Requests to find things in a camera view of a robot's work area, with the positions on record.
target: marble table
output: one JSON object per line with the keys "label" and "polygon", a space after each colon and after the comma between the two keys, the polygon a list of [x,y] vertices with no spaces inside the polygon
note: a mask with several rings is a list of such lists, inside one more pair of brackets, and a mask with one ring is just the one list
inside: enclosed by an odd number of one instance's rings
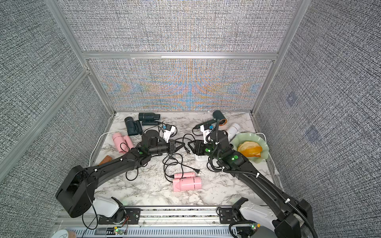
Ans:
{"label": "marble table", "polygon": [[[160,121],[174,125],[178,133],[172,139],[183,137],[186,133],[191,133],[193,126],[212,118],[211,112],[160,112]],[[254,127],[249,113],[246,112],[224,112],[227,118],[227,124],[221,126],[221,129],[227,129],[232,123],[238,123],[241,126],[240,132],[254,132]],[[110,131],[119,129],[126,130],[124,118],[133,117],[138,119],[138,113],[117,113],[111,125]],[[96,164],[100,163],[106,155],[112,158],[118,158],[121,154],[116,150],[112,141],[112,134],[107,135],[102,149],[96,159]],[[202,139],[202,136],[195,136],[196,139]],[[141,137],[140,135],[131,136],[132,142],[136,145]],[[201,170],[199,176],[202,180],[202,190],[173,192],[172,183],[164,178],[162,160],[165,155],[154,157],[146,167],[139,168],[139,175],[134,181],[127,181],[124,174],[102,184],[96,189],[96,194],[105,197],[115,197],[124,205],[232,205],[239,198],[246,197],[258,204],[265,203],[243,182],[232,177],[227,173],[213,173],[207,169],[206,162],[196,162],[194,155],[188,155],[182,148],[178,151],[184,157],[184,164]],[[265,161],[253,163],[259,172],[267,179],[272,181],[271,174]],[[184,172],[192,171],[184,167]],[[180,173],[180,165],[169,166],[167,174]],[[127,172],[129,179],[134,178],[136,171]]]}

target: green plate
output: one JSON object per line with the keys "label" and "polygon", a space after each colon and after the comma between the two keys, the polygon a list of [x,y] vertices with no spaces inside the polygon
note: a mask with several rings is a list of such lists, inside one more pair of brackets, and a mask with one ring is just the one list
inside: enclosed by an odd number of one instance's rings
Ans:
{"label": "green plate", "polygon": [[237,134],[230,142],[230,144],[233,145],[234,150],[237,150],[238,146],[245,141],[257,142],[262,147],[261,157],[247,157],[249,160],[253,161],[254,163],[260,163],[269,157],[269,146],[267,145],[266,141],[264,141],[264,139],[255,133],[245,132]]}

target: pink cylinder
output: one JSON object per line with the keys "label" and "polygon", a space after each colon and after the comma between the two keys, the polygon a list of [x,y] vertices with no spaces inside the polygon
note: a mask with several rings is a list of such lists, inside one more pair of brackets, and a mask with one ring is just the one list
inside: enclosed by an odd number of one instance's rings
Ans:
{"label": "pink cylinder", "polygon": [[119,132],[112,135],[112,140],[114,141],[115,147],[117,148],[119,153],[124,154],[129,151],[127,147],[127,142],[123,138],[122,134],[120,134]]}
{"label": "pink cylinder", "polygon": [[124,138],[124,140],[127,142],[127,145],[128,145],[128,147],[129,147],[130,149],[135,147],[134,144],[132,143],[131,138],[130,138],[129,136],[124,136],[123,138]]}
{"label": "pink cylinder", "polygon": [[182,179],[173,180],[173,191],[188,191],[201,189],[201,178],[200,177],[190,177]]}
{"label": "pink cylinder", "polygon": [[182,174],[182,173],[174,174],[175,179],[181,179],[181,176],[183,178],[196,177],[196,172],[185,172],[184,174]]}

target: dark green hair dryer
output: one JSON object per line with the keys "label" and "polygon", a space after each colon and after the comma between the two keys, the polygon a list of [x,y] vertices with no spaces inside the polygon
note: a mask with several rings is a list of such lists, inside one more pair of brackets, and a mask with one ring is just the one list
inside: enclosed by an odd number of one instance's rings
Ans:
{"label": "dark green hair dryer", "polygon": [[204,124],[212,124],[212,123],[216,123],[217,120],[220,120],[219,121],[219,125],[222,126],[222,125],[225,125],[225,123],[227,122],[226,118],[224,117],[224,115],[222,114],[222,112],[220,110],[216,110],[213,112],[213,119],[212,120],[209,120],[209,121],[206,121],[206,122],[203,122],[203,123],[200,123],[200,124],[197,124],[193,127],[193,129],[199,129],[200,126],[204,125]]}

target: fabric wall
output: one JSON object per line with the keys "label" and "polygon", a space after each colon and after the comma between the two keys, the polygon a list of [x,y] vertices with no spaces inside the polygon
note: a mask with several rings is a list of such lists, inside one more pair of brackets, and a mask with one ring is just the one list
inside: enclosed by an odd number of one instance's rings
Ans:
{"label": "fabric wall", "polygon": [[380,235],[380,9],[313,0],[255,115],[319,238]]}
{"label": "fabric wall", "polygon": [[[58,0],[83,51],[272,52],[298,0]],[[116,111],[251,110],[270,60],[91,59]]]}
{"label": "fabric wall", "polygon": [[271,60],[91,59],[117,110],[250,110]]}
{"label": "fabric wall", "polygon": [[85,78],[0,183],[2,238],[49,236],[62,209],[57,189],[72,167],[88,166],[108,119]]}
{"label": "fabric wall", "polygon": [[276,52],[298,0],[58,0],[84,51]]}
{"label": "fabric wall", "polygon": [[[82,66],[43,0],[0,1],[0,160]],[[68,171],[86,166],[109,114],[84,79],[0,182],[0,237],[48,237]]]}
{"label": "fabric wall", "polygon": [[0,1],[0,160],[80,72],[43,0]]}

